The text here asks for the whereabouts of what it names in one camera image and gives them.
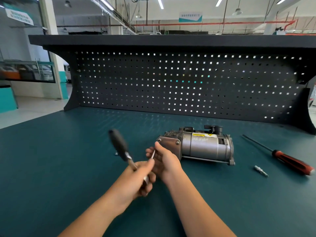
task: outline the air suspension compressor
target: air suspension compressor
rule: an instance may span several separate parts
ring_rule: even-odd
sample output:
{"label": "air suspension compressor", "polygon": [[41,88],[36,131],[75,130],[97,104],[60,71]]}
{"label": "air suspension compressor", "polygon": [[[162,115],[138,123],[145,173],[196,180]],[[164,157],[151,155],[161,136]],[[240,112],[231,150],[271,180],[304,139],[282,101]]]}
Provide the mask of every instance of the air suspension compressor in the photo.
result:
{"label": "air suspension compressor", "polygon": [[204,125],[207,131],[193,127],[180,127],[179,131],[167,131],[157,141],[181,158],[200,159],[235,165],[234,146],[230,135],[223,135],[223,127]]}

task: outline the teal workbench top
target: teal workbench top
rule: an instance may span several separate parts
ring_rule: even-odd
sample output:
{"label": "teal workbench top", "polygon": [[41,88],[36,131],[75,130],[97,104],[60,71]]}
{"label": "teal workbench top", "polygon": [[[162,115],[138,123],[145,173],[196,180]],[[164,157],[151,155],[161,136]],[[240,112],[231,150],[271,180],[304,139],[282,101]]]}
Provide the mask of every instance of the teal workbench top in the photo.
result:
{"label": "teal workbench top", "polygon": [[[125,169],[107,131],[118,129],[134,160],[159,134],[182,126],[223,126],[235,166],[183,159],[184,171],[237,236],[315,236],[316,176],[293,172],[246,134],[316,167],[316,136],[294,127],[248,121],[79,107],[0,130],[0,236],[57,236]],[[269,177],[253,170],[257,165]],[[161,181],[135,200],[104,236],[184,236]]]}

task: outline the warning label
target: warning label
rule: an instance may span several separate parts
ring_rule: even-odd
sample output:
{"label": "warning label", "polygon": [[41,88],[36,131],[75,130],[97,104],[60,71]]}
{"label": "warning label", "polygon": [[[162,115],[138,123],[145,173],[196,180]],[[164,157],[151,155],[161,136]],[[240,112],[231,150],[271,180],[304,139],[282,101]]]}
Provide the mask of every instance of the warning label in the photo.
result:
{"label": "warning label", "polygon": [[217,135],[215,135],[215,134],[207,134],[207,133],[196,133],[196,132],[193,132],[192,135],[217,138]]}

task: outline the left hand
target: left hand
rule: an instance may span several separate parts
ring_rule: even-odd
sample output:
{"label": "left hand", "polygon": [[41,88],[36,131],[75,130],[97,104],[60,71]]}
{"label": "left hand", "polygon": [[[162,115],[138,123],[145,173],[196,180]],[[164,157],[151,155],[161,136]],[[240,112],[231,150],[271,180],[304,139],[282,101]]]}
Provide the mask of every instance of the left hand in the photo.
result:
{"label": "left hand", "polygon": [[[116,215],[123,213],[130,203],[139,196],[147,196],[152,190],[153,184],[156,181],[156,175],[151,171],[155,161],[140,161],[135,163],[137,171],[133,171],[128,166],[120,177],[114,182],[109,190],[101,198],[106,198]],[[149,177],[149,183],[142,187],[144,177]]]}

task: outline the hand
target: hand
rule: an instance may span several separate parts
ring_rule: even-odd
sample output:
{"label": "hand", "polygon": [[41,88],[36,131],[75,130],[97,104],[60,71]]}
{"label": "hand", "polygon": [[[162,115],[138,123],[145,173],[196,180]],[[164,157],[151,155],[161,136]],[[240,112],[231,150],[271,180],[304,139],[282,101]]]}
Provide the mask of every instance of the hand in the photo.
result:
{"label": "hand", "polygon": [[[147,196],[156,181],[156,175],[151,172],[155,162],[153,160],[135,163],[137,171],[128,166],[120,177],[114,182],[102,198],[113,207],[116,215],[123,213],[130,203],[139,196]],[[149,183],[142,186],[144,177],[149,177]]]}
{"label": "hand", "polygon": [[171,151],[162,147],[159,142],[155,142],[155,148],[146,149],[146,156],[151,158],[154,149],[156,149],[154,160],[155,166],[153,172],[157,174],[165,184],[175,175],[182,171],[179,159]]}

